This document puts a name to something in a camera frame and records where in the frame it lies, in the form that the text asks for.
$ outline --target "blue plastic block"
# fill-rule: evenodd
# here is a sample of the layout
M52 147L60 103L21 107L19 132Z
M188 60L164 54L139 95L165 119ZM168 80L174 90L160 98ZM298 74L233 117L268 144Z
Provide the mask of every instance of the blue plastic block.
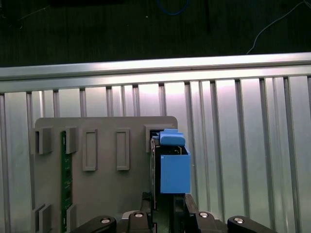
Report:
M185 146L184 134L178 130L165 129L160 132L160 144L164 146Z
M161 155L161 193L190 193L190 155Z

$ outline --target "blue cable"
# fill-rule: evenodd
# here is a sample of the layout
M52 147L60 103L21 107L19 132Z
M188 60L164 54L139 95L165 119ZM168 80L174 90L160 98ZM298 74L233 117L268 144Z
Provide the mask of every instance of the blue cable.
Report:
M168 15L170 15L170 16L176 16L176 15L179 15L180 13L182 13L183 11L185 11L185 9L186 9L186 8L188 7L188 5L189 5L190 0L187 0L187 2L186 2L186 4L184 5L184 7L183 7L180 11L178 11L178 12L176 12L176 13L171 13L171 12L168 12L167 10L165 10L165 9L163 8L163 6L161 5L160 0L156 0L156 2L157 2L157 4L158 4L159 8L161 9L161 11L163 11L164 13L166 13L166 14L168 14Z

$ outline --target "corrugated metal wall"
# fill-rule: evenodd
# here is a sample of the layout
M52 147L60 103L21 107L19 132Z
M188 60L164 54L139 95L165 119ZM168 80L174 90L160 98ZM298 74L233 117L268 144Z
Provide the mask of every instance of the corrugated metal wall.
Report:
M30 230L29 132L38 118L174 116L191 150L191 192L201 210L308 233L310 90L300 76L4 93L0 152L8 167L1 174L8 177L0 188L9 180L9 190L1 190L0 230L5 211L12 232Z

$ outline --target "metal slat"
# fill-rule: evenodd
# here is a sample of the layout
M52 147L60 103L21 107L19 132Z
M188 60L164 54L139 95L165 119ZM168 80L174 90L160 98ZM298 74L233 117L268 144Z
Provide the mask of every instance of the metal slat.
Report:
M123 87L123 104L124 116L134 117L133 87L131 85Z
M166 114L177 119L178 130L184 133L189 148L187 104L184 83L165 83Z
M223 213L223 198L222 198L222 171L220 170L219 151L215 146L217 135L214 127L218 127L217 121L213 115L211 86L209 81L202 82L202 107L204 120L204 134L205 134L205 150L207 156L206 170L207 170L207 191L208 191L208 210L217 214L221 220L224 218Z
M3 170L2 170L2 147L1 147L1 123L0 123L0 232L5 232L4 221L4 188L3 188Z
M301 232L311 232L311 116L307 77L290 77L289 88Z
M106 87L86 88L86 116L106 117L107 99Z
M225 218L244 215L241 148L234 80L216 82Z
M11 226L30 231L31 186L26 93L5 94Z
M138 85L138 94L140 116L160 116L159 85Z
M59 90L59 113L60 117L80 117L80 90Z
M53 91L34 91L32 97L32 127L41 117L54 117Z
M112 116L123 116L123 99L121 86L112 87Z
M195 154L195 166L198 190L198 205L200 210L207 210L207 171L206 171L206 154L204 148L202 109L200 97L200 83L191 82L191 105L193 121L193 139Z
M241 93L250 217L270 227L259 79L241 80Z
M284 79L266 78L264 82L276 231L291 233L295 222Z

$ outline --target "rectangular slot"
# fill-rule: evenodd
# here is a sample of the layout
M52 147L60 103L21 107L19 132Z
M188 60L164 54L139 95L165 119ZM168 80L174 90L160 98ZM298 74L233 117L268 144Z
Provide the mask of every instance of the rectangular slot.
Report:
M130 130L117 130L117 170L130 169Z
M35 154L39 154L39 131L35 132Z
M83 143L83 171L97 170L97 130L87 130Z

